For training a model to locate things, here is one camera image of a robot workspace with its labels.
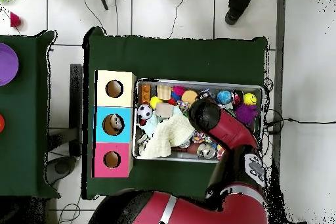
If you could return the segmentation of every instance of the black shoe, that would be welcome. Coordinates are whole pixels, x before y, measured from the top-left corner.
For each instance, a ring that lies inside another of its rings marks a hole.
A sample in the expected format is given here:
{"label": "black shoe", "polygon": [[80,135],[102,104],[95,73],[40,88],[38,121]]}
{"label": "black shoe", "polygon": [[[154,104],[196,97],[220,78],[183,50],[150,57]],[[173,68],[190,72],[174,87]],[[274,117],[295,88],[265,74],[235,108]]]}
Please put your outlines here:
{"label": "black shoe", "polygon": [[240,15],[235,15],[232,13],[231,9],[229,9],[225,16],[225,22],[229,25],[234,25],[238,21],[239,17]]}

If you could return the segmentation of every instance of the soccer ball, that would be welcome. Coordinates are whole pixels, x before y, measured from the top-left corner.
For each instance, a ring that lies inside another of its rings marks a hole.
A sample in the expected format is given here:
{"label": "soccer ball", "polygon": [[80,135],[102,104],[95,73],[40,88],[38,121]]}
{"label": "soccer ball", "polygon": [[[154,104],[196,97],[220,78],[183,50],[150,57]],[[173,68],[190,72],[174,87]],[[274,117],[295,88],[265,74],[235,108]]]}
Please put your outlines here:
{"label": "soccer ball", "polygon": [[147,104],[143,104],[138,108],[137,114],[140,116],[141,120],[148,120],[152,117],[153,110]]}

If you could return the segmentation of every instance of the yellow smiley ball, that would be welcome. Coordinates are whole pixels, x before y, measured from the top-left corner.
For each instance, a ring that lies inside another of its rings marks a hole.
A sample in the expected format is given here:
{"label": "yellow smiley ball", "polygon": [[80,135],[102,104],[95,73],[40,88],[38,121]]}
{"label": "yellow smiley ball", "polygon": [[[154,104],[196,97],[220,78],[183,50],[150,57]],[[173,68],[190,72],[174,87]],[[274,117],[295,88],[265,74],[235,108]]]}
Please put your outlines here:
{"label": "yellow smiley ball", "polygon": [[244,95],[244,103],[246,105],[255,105],[257,104],[257,98],[254,94],[247,93]]}

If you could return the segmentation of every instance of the cream knitted fabric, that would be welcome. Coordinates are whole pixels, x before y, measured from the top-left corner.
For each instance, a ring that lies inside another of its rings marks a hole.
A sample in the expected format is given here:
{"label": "cream knitted fabric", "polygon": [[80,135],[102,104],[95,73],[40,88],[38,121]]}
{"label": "cream knitted fabric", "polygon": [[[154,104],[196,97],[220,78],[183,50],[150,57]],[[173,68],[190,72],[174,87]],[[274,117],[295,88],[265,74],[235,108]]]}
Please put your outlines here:
{"label": "cream knitted fabric", "polygon": [[173,115],[157,125],[153,138],[148,141],[142,156],[147,158],[169,156],[171,147],[181,145],[194,130],[187,117],[182,114]]}

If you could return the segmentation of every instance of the purple bowl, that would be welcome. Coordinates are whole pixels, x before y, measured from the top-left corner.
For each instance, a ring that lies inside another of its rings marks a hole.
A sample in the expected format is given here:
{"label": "purple bowl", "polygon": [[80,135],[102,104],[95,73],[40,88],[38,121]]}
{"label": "purple bowl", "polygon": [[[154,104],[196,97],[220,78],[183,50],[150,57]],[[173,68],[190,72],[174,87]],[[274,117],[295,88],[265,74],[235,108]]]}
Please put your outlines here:
{"label": "purple bowl", "polygon": [[0,86],[11,82],[18,73],[18,57],[8,45],[0,43]]}

